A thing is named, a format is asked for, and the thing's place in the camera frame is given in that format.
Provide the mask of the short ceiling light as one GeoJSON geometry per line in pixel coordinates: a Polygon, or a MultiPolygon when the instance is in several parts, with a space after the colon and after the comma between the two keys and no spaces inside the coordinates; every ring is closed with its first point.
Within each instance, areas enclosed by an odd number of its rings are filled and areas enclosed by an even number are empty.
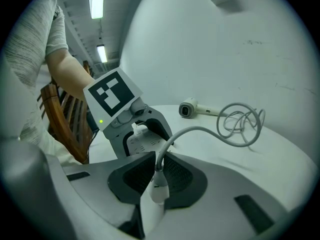
{"type": "Polygon", "coordinates": [[[107,58],[105,46],[104,45],[98,45],[96,48],[97,48],[97,52],[98,52],[100,61],[102,63],[107,63],[108,62],[108,58],[107,58]]]}

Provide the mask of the white power strip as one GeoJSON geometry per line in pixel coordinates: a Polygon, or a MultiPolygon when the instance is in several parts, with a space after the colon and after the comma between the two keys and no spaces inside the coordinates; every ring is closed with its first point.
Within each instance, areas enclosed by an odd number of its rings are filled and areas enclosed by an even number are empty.
{"type": "Polygon", "coordinates": [[[156,156],[158,156],[167,141],[150,131],[145,125],[134,123],[132,127],[133,135],[127,140],[129,154],[133,156],[135,154],[155,152],[156,156]]]}

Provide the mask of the person's left forearm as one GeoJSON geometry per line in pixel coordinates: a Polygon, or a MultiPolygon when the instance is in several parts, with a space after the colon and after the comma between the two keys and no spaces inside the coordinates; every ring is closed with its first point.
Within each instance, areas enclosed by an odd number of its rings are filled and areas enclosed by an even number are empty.
{"type": "Polygon", "coordinates": [[[94,79],[67,49],[58,49],[45,57],[55,82],[71,96],[85,101],[84,88],[94,79]]]}

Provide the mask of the white power plug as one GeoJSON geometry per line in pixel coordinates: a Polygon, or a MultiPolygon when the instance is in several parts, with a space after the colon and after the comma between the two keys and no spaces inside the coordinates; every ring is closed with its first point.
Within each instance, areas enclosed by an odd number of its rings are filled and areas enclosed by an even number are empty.
{"type": "Polygon", "coordinates": [[[170,196],[169,185],[162,170],[154,172],[140,198],[140,213],[144,235],[149,235],[165,214],[165,200],[170,196]]]}

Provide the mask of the grey striped shirt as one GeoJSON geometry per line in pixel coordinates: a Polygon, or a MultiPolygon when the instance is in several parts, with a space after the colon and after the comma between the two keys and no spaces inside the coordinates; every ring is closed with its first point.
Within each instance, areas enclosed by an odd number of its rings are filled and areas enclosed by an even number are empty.
{"type": "MultiPolygon", "coordinates": [[[[20,16],[4,46],[5,57],[20,82],[35,96],[36,81],[45,57],[68,48],[65,19],[57,0],[33,0],[20,16]]],[[[45,128],[36,100],[20,133],[20,139],[58,158],[62,166],[79,165],[67,148],[45,128]]]]}

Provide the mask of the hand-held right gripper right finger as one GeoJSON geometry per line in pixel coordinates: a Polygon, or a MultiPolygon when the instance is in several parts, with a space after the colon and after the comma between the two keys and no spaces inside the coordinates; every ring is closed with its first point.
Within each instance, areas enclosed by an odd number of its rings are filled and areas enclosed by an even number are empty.
{"type": "Polygon", "coordinates": [[[170,196],[147,240],[279,240],[299,214],[230,168],[167,153],[170,196]]]}

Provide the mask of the wooden chair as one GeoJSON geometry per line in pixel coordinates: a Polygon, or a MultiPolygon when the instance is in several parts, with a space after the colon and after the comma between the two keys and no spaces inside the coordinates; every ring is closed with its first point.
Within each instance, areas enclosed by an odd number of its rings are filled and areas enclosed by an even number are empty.
{"type": "MultiPolygon", "coordinates": [[[[81,64],[90,74],[89,63],[81,64]]],[[[41,102],[41,118],[48,118],[48,131],[51,136],[62,144],[80,164],[89,163],[89,147],[94,138],[93,130],[87,121],[89,106],[66,91],[51,77],[51,82],[40,90],[37,99],[41,102]]]]}

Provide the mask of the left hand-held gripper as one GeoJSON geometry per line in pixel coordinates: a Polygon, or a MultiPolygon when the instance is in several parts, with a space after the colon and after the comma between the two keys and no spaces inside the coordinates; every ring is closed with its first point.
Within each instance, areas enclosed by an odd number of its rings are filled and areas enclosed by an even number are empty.
{"type": "Polygon", "coordinates": [[[111,140],[118,159],[130,156],[127,140],[134,134],[133,130],[122,131],[145,113],[145,126],[151,132],[165,141],[173,136],[164,115],[143,102],[143,92],[120,67],[94,80],[83,93],[97,127],[111,140]]]}

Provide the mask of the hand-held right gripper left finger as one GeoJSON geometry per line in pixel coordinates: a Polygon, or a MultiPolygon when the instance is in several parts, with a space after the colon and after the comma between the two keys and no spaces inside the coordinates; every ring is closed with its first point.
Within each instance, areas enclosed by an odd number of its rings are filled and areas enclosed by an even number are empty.
{"type": "Polygon", "coordinates": [[[154,152],[62,167],[30,143],[0,140],[0,183],[23,217],[48,240],[144,239],[141,196],[154,152]]]}

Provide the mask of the white hair dryer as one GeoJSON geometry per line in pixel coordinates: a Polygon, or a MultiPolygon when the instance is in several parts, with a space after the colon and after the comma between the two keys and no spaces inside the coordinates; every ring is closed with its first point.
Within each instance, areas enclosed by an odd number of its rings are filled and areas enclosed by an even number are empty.
{"type": "Polygon", "coordinates": [[[179,105],[178,112],[181,117],[191,119],[196,114],[218,116],[221,110],[201,105],[195,98],[189,97],[179,105]]]}

